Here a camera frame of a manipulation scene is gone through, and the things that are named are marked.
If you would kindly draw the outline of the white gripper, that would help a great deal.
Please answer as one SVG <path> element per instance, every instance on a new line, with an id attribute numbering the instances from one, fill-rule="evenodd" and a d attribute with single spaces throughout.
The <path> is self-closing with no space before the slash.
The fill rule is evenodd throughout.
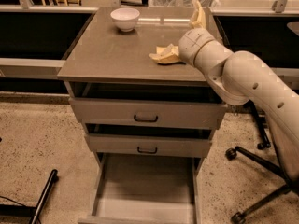
<path id="1" fill-rule="evenodd" d="M 213 67 L 219 61 L 217 58 L 218 42 L 206 28 L 206 13 L 198 0 L 192 0 L 194 7 L 189 25 L 192 28 L 178 42 L 173 44 L 171 53 L 159 55 L 151 53 L 149 57 L 158 64 L 168 65 L 185 62 L 196 68 Z"/>

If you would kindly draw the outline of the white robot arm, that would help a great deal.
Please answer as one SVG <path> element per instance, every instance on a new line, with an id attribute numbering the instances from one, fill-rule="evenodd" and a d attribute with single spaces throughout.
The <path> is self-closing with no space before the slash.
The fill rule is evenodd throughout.
<path id="1" fill-rule="evenodd" d="M 176 46 L 158 47 L 150 57 L 160 64 L 184 62 L 198 69 L 229 105 L 251 100 L 268 117 L 278 162 L 287 180 L 299 183 L 299 95 L 256 55 L 232 52 L 207 30 L 207 17 L 194 3 L 191 29 Z"/>

